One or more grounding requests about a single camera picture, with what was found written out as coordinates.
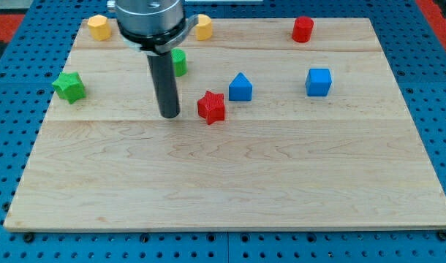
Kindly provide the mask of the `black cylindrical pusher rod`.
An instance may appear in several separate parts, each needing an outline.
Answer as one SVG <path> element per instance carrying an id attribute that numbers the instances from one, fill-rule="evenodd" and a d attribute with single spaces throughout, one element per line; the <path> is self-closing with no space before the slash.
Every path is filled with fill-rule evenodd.
<path id="1" fill-rule="evenodd" d="M 180 113 L 178 89 L 171 52 L 147 56 L 160 115 L 175 118 Z"/>

